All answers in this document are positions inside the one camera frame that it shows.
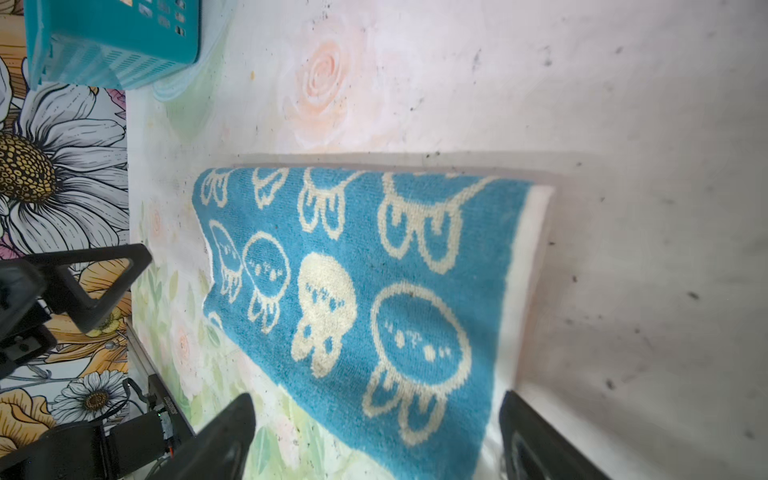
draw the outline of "floral tablecloth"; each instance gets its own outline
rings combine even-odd
[[[367,455],[333,438],[203,318],[208,272],[180,268],[157,254],[180,240],[167,228],[172,215],[144,203],[137,212],[138,240],[154,247],[155,260],[134,284],[134,328],[193,428],[199,431],[248,392],[257,433],[245,478],[390,478]]]
[[[249,478],[388,476],[200,317],[199,173],[319,163],[554,175],[522,394],[616,478],[766,476],[757,4],[235,3],[183,94],[127,92],[128,173],[136,330],[196,428],[253,393]]]

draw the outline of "daisy yellow center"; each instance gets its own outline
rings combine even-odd
[[[107,405],[108,400],[109,400],[109,394],[107,394],[104,390],[96,390],[95,392],[85,397],[83,406],[87,410],[95,412],[96,410],[103,409],[104,406]]]
[[[115,308],[107,318],[101,322],[101,325],[97,326],[90,332],[86,333],[90,337],[104,335],[105,333],[112,333],[120,327],[120,319],[123,318],[123,313],[120,309]]]
[[[56,172],[42,150],[29,140],[0,133],[0,193],[39,204],[56,190]]]

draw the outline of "dirt speck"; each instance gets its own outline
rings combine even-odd
[[[547,45],[541,50],[545,53],[545,59],[542,65],[544,65],[545,67],[551,67],[552,66],[552,49],[549,47],[549,45]]]
[[[472,59],[472,73],[475,73],[478,68],[480,68],[480,52],[482,51],[482,48],[478,50],[478,52],[475,54],[475,57]]]
[[[421,107],[421,106],[422,106],[422,103],[424,103],[424,97],[421,97],[421,98],[419,99],[419,103],[418,103],[418,104],[416,104],[414,107],[411,107],[411,111],[414,111],[416,108],[419,108],[419,107]]]

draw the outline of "jellyfish print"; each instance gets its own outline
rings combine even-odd
[[[407,446],[423,443],[440,428],[451,392],[469,377],[467,334],[442,299],[408,282],[390,285],[376,296],[371,334],[379,364],[362,410],[373,418],[399,407],[400,438]],[[415,417],[422,419],[418,426],[413,425]]]
[[[493,180],[495,177],[484,177],[444,201],[418,202],[403,198],[397,193],[393,174],[383,174],[384,200],[379,206],[377,220],[379,237],[384,250],[390,256],[401,260],[408,253],[413,237],[416,237],[419,254],[429,269],[441,275],[445,274],[454,267],[458,256],[463,225],[462,205]],[[399,245],[392,244],[389,238],[389,226],[395,229],[401,228],[400,224],[403,221],[405,221],[404,236]],[[430,250],[428,234],[435,237],[445,236],[445,252],[441,256],[433,254]]]
[[[269,168],[254,168],[251,181],[253,182],[253,192],[256,195],[256,206],[259,210],[271,204],[275,200],[275,194],[283,187],[288,178],[287,168],[277,168],[270,171],[265,177],[262,177],[262,170],[271,170]]]
[[[350,182],[352,182],[352,180],[355,180],[364,172],[354,172],[333,186],[317,187],[315,181],[312,179],[312,171],[313,169],[311,167],[305,169],[304,185],[299,192],[298,209],[301,228],[307,233],[312,233],[315,230],[315,227],[317,227],[318,222],[322,221],[323,229],[328,234],[328,237],[333,240],[338,240],[344,231],[344,223],[346,221],[346,197],[344,195],[344,189]],[[304,210],[310,208],[312,210],[312,216],[308,218]],[[332,214],[336,215],[335,220],[333,220]]]
[[[315,378],[328,375],[341,355],[342,337],[357,319],[352,278],[329,255],[312,252],[299,267],[299,304],[303,316],[296,327],[291,356],[299,362],[312,354]]]
[[[248,306],[251,322],[261,320],[265,334],[280,319],[280,300],[290,283],[290,265],[283,246],[267,232],[256,232],[243,249],[245,272],[253,283]]]
[[[219,208],[227,205],[227,184],[233,171],[233,168],[214,168],[208,173],[200,185],[200,201],[203,205],[208,205],[211,198]]]
[[[211,220],[208,226],[219,252],[221,294],[226,295],[230,303],[234,303],[243,286],[243,261],[224,225]]]

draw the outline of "white daisy print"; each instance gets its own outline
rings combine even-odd
[[[26,59],[22,69],[28,78]],[[0,131],[0,237],[7,233],[22,253],[127,239],[127,152],[114,146],[125,129],[88,118],[95,103],[90,88],[66,84],[13,98],[0,59],[0,126],[12,104],[21,106],[13,127]]]
[[[125,378],[123,372],[108,370],[72,380],[50,405],[56,424],[90,422],[120,405],[127,398],[123,388]]]

